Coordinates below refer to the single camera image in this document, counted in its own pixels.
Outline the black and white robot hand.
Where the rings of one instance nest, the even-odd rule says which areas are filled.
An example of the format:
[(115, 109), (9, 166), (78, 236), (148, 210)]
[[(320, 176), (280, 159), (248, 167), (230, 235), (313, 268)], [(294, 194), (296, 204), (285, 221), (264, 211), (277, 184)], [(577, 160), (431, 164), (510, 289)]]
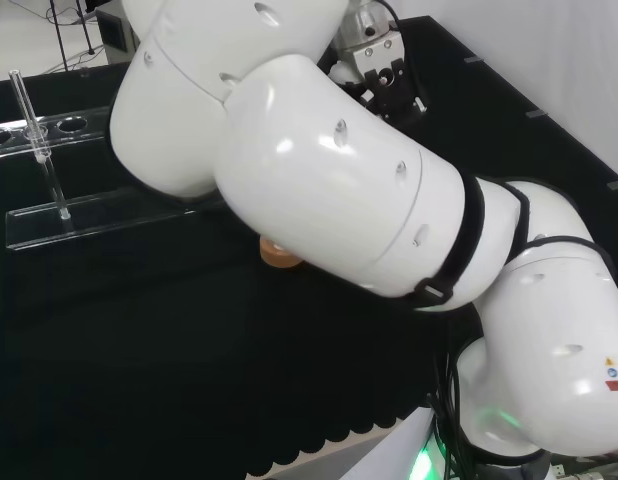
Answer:
[(351, 1), (331, 43), (329, 77), (385, 122), (422, 117), (428, 101), (399, 25), (385, 1)]

